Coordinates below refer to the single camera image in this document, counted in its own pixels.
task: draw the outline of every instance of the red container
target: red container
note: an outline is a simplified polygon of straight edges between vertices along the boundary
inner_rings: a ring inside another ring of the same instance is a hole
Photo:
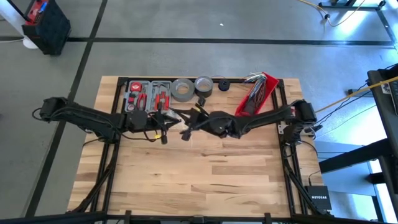
[[[267,77],[267,81],[266,81],[266,97],[264,98],[264,101],[261,103],[261,106],[258,107],[255,111],[254,114],[258,114],[260,109],[262,108],[262,106],[264,105],[264,103],[266,102],[267,98],[269,95],[271,95],[272,91],[275,90],[276,86],[279,83],[279,80],[266,74],[265,72],[263,72],[263,74]],[[244,106],[246,105],[246,102],[248,101],[249,98],[249,94],[247,94],[243,101],[241,102],[241,104],[238,106],[238,108],[236,108],[235,111],[235,116],[251,116],[251,114],[248,114],[246,112],[242,112],[242,110],[244,109]]]

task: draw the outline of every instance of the wooden tabletop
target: wooden tabletop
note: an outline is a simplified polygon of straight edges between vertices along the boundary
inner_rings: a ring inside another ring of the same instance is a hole
[[[102,77],[95,109],[111,112],[117,80]],[[284,83],[288,103],[303,98],[298,79],[284,79]],[[222,92],[215,86],[205,109],[234,114],[250,87],[232,84],[229,91]],[[281,105],[279,91],[277,96]],[[173,101],[172,107],[189,109],[196,101],[197,97],[187,103]],[[262,111],[269,110],[273,110],[270,98]],[[167,133],[166,145],[122,138],[108,213],[122,215],[131,210],[135,215],[263,217],[269,212],[272,217],[290,217],[275,124],[253,129],[241,139],[220,139],[194,131],[189,141],[183,141],[179,131],[185,128],[183,123],[174,126]],[[95,138],[88,134],[86,141]],[[303,140],[313,144],[308,137]],[[68,210],[77,207],[94,186],[102,150],[101,142],[84,147]],[[308,176],[319,170],[317,155],[306,144],[297,146],[297,154],[305,185]],[[312,175],[311,181],[322,185],[319,173]],[[300,213],[298,193],[293,184],[292,188],[295,209]]]

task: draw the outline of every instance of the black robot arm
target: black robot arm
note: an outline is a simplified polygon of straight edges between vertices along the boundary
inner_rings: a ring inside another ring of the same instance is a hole
[[[146,134],[146,131],[160,130],[163,133],[161,135],[162,144],[166,144],[167,137],[164,133],[180,122],[179,119],[162,114],[160,111],[146,113],[145,111],[134,110],[128,113],[109,114],[74,102],[68,102],[63,97],[51,97],[44,100],[43,106],[38,110],[40,110],[40,118],[37,118],[39,120],[47,122],[67,121],[84,131],[94,132],[106,142],[117,141],[120,136],[124,136],[123,133],[126,131],[132,133],[144,132]]]
[[[214,111],[209,114],[200,105],[195,106],[197,110],[172,109],[184,119],[188,126],[188,129],[181,132],[182,139],[185,141],[189,140],[192,131],[200,129],[220,138],[230,136],[239,139],[254,128],[285,121],[289,125],[284,129],[284,142],[293,144],[300,140],[300,132],[304,127],[317,121],[311,103],[305,100],[297,100],[277,110],[254,116],[233,116],[224,111]]]

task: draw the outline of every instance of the gray floor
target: gray floor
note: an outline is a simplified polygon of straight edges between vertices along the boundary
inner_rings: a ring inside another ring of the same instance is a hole
[[[26,0],[15,2],[27,5]],[[101,1],[57,2],[71,20],[71,36],[88,37]],[[392,27],[398,19],[396,7],[396,1],[391,1],[383,9]],[[334,23],[345,15],[343,10],[330,12]],[[17,33],[0,22],[0,36],[8,35]],[[108,0],[97,36],[389,40],[374,11],[359,11],[347,23],[332,28],[321,23],[316,10],[295,0],[253,0],[250,4],[243,0]],[[68,42],[61,56],[49,57],[25,49],[20,42],[0,44],[0,52],[7,52],[0,60],[0,218],[24,213],[55,129],[55,124],[36,121],[30,113],[44,98],[68,95],[85,45]],[[305,98],[314,108],[321,108],[343,97],[345,90],[361,86],[368,70],[397,61],[392,47],[95,43],[75,101],[93,106],[103,75],[243,77],[265,71],[278,78],[299,78]],[[373,104],[372,99],[361,99],[337,112],[318,133],[320,140],[367,144],[382,138],[380,121],[371,119],[376,110],[321,136]],[[373,133],[379,134],[365,135],[373,125],[377,126]],[[65,211],[84,138],[78,128],[65,128],[38,215]]]

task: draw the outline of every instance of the silver tape roll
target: silver tape roll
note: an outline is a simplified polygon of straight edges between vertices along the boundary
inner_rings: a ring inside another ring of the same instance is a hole
[[[188,91],[186,93],[178,93],[178,89],[181,87],[188,88]],[[183,103],[193,98],[193,93],[195,92],[195,86],[191,80],[186,78],[179,78],[172,83],[170,91],[172,93],[173,99]]]
[[[199,77],[195,80],[195,93],[208,98],[213,93],[213,80],[209,77]]]

